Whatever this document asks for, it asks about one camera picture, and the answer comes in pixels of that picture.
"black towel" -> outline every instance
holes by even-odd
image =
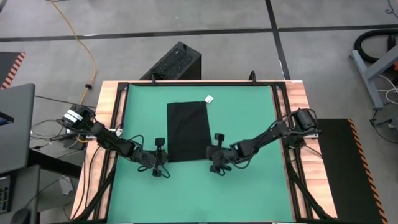
[[[170,162],[206,159],[211,145],[206,102],[167,104],[167,151]]]

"white tag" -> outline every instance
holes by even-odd
[[[206,101],[206,103],[211,103],[212,101],[213,101],[213,97],[212,96],[210,96],[210,95],[208,95],[206,98],[205,98],[205,101]]]
[[[82,116],[78,115],[76,112],[74,112],[73,110],[68,110],[67,112],[68,114],[74,116],[75,118],[79,119],[80,121],[83,119]]]
[[[76,123],[77,119],[75,117],[73,117],[72,115],[66,113],[65,115],[63,115],[64,118],[68,118],[69,120],[73,121],[74,123]]]

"wooden board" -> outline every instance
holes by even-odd
[[[99,122],[105,124],[106,127],[109,127],[112,112],[114,108],[114,102],[116,99],[116,92],[119,82],[129,82],[129,83],[150,83],[151,81],[141,80],[141,81],[105,81],[103,82],[101,93],[99,94],[99,100],[96,108],[96,119]],[[249,80],[162,80],[158,82],[165,82],[165,83],[172,83],[172,82],[190,82],[190,83],[199,83],[199,82],[250,82]],[[281,82],[280,80],[259,80],[258,82]],[[301,81],[285,81],[287,87],[287,93],[289,96],[289,103],[291,110],[297,110],[298,108],[308,108],[308,100],[305,94],[304,85]],[[121,116],[123,111],[124,105],[124,95],[121,97],[121,102],[118,108],[118,115],[116,120],[116,125],[119,125],[121,122]],[[284,111],[283,100],[280,102],[282,111]],[[317,140],[307,140],[307,144],[320,152],[319,144]],[[93,154],[95,153],[96,149],[98,148],[96,142],[92,141],[88,143],[87,152],[86,152],[86,161],[85,161],[85,192],[83,193],[83,169],[80,175],[79,186],[76,191],[75,201],[73,204],[73,210],[71,214],[71,218],[77,217],[85,208],[85,202],[87,200],[87,185],[88,185],[88,166],[90,164],[91,159],[93,158]],[[103,166],[103,159],[104,159],[104,150],[100,149],[93,161],[91,166],[91,176],[90,176],[90,188],[88,189],[88,202],[93,198],[95,193],[98,191],[98,186],[100,182],[100,175]],[[326,176],[325,167],[323,165],[323,161],[313,152],[309,150],[303,149],[302,154],[302,164],[305,173],[305,178],[307,181],[307,188],[317,200],[317,202],[323,207],[323,209],[331,216],[336,217],[336,210],[333,203],[333,199],[331,197],[330,188],[328,179]],[[113,159],[109,161],[109,169],[113,164]],[[107,190],[101,202],[101,210],[99,213],[99,218],[105,217],[106,206],[108,202],[108,195],[109,190]],[[303,202],[303,197],[301,194],[299,196],[299,204],[300,204],[300,211],[302,216],[305,217],[305,207]]]

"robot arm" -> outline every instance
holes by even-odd
[[[161,149],[164,139],[156,139],[156,142],[160,144],[156,151],[146,151],[138,142],[119,138],[114,132],[105,128],[104,124],[95,119],[94,111],[85,106],[73,105],[59,123],[77,134],[96,136],[98,145],[105,150],[115,151],[120,156],[132,162],[138,162],[147,169],[157,169],[158,165],[167,162],[168,155]]]
[[[304,136],[320,133],[311,112],[311,109],[298,109],[287,115],[288,119],[293,118],[295,124],[293,128],[288,127],[285,121],[279,119],[257,137],[236,142],[231,144],[229,148],[221,147],[224,135],[216,134],[216,139],[219,140],[218,145],[209,146],[206,149],[206,157],[213,161],[210,171],[217,174],[220,174],[221,169],[230,171],[231,168],[226,164],[236,165],[249,162],[259,152],[260,148],[280,138],[286,138],[291,147],[303,147],[305,145]]]

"black computer case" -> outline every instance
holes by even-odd
[[[201,53],[178,42],[140,80],[201,80]]]

